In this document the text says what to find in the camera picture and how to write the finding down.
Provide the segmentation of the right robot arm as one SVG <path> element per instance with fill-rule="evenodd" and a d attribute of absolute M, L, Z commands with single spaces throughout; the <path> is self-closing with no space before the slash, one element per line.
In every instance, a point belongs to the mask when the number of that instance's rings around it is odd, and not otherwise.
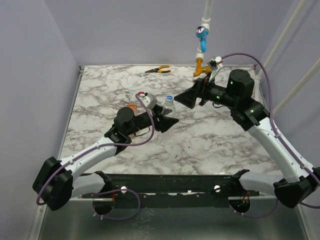
<path fill-rule="evenodd" d="M 233 175 L 230 191 L 241 196 L 256 191 L 275 196 L 284 206 L 295 208 L 319 186 L 320 169 L 313 167 L 281 136 L 268 110 L 252 98 L 254 80 L 243 69 L 232 70 L 226 87 L 214 79 L 198 78 L 194 85 L 176 95 L 174 100 L 193 109 L 206 102 L 222 105 L 230 110 L 232 119 L 254 137 L 275 161 L 281 175 L 263 175 L 241 170 Z"/>

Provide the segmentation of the blue Pocari Sweat cap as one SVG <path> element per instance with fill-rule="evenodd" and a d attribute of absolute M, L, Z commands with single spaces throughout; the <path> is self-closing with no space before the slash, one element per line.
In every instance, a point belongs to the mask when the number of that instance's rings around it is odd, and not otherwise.
<path fill-rule="evenodd" d="M 174 97 L 172 95 L 167 95 L 165 97 L 165 103 L 172 104 L 174 102 Z"/>

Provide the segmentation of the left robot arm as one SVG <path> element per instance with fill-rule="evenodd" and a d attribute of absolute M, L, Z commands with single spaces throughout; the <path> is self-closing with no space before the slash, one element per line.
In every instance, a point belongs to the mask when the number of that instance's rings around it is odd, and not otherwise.
<path fill-rule="evenodd" d="M 47 158 L 32 185 L 37 193 L 36 204 L 47 205 L 56 211 L 74 196 L 95 192 L 101 198 L 107 197 L 111 185 L 98 173 L 91 176 L 94 186 L 76 188 L 75 183 L 78 178 L 85 177 L 85 171 L 101 161 L 116 156 L 127 147 L 138 146 L 130 135 L 146 128 L 151 128 L 153 133 L 165 133 L 179 122 L 177 118 L 163 115 L 162 109 L 155 105 L 151 111 L 135 115 L 131 108 L 123 107 L 118 110 L 112 127 L 96 143 L 60 160 L 53 156 Z"/>

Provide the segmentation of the orange label tea bottle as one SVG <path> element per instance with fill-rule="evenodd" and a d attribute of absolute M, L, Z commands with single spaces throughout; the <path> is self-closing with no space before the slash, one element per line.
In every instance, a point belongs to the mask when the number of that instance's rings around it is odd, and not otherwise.
<path fill-rule="evenodd" d="M 131 98 L 126 106 L 133 110 L 135 116 L 138 114 L 136 99 Z"/>

